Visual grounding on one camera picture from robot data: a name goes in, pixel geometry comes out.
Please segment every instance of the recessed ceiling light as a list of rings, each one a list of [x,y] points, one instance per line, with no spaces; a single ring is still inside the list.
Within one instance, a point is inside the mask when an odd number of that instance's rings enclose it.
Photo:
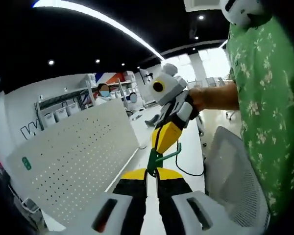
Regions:
[[[48,64],[49,64],[49,65],[54,65],[54,60],[49,60],[49,61],[48,61]]]

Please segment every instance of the window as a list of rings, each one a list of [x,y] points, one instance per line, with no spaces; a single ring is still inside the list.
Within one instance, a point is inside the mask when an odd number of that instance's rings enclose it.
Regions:
[[[171,57],[161,62],[161,65],[166,63],[173,64],[177,67],[177,75],[181,76],[187,82],[196,80],[195,72],[191,64],[191,60],[187,54]]]
[[[207,77],[223,78],[229,74],[230,65],[222,48],[200,50],[198,53]]]

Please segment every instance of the green bracket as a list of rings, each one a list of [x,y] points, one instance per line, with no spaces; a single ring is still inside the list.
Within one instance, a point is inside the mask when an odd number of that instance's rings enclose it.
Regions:
[[[165,156],[165,157],[158,158],[158,159],[156,160],[156,162],[160,162],[160,161],[163,161],[163,160],[165,160],[165,159],[168,159],[168,158],[174,157],[174,156],[176,156],[177,154],[179,154],[181,151],[182,151],[182,144],[181,144],[181,143],[178,143],[177,150],[176,150],[174,153],[170,153],[169,155],[167,155],[167,156]]]
[[[158,153],[155,148],[152,148],[149,155],[149,161],[147,165],[147,172],[153,177],[156,176],[155,169],[163,166],[163,160],[171,158],[179,154],[182,150],[182,144],[179,143],[177,146],[177,151],[171,153],[165,157],[161,153]]]
[[[149,155],[149,161],[148,161],[148,165],[147,165],[147,171],[150,175],[152,176],[156,176],[155,174],[155,169],[157,167],[162,167],[163,166],[163,162],[159,161],[157,162],[158,158],[162,158],[163,155],[160,153],[157,153],[155,148],[152,148],[150,151],[150,155]]]

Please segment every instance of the white wall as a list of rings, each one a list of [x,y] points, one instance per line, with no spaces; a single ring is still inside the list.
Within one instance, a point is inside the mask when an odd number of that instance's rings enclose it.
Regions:
[[[191,64],[193,66],[194,72],[195,72],[195,76],[196,76],[196,80],[197,81],[202,81],[203,87],[207,87],[207,81],[206,81],[206,72],[205,72],[205,68],[202,64],[202,60],[199,56],[198,53],[194,53],[192,55],[189,55],[189,58],[191,60]]]
[[[43,80],[21,87],[5,95],[7,121],[16,146],[19,146],[28,139],[29,133],[27,133],[24,127],[27,127],[36,134],[41,131],[34,106],[39,96],[43,95],[45,99],[63,94],[65,87],[68,91],[74,90],[84,76],[84,74],[78,74]]]
[[[12,138],[11,128],[8,124],[6,108],[5,108],[5,95],[4,92],[0,93],[0,162],[6,172],[13,178],[10,168],[6,164],[6,158],[14,151],[16,148],[15,142]],[[16,182],[11,181],[14,190],[19,196],[22,195],[22,188]]]

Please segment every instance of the white perforated panel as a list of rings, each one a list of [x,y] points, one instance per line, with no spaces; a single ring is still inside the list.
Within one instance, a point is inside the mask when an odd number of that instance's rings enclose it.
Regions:
[[[29,197],[67,226],[94,192],[106,190],[138,146],[123,104],[115,99],[74,114],[28,140],[9,156],[8,164]]]

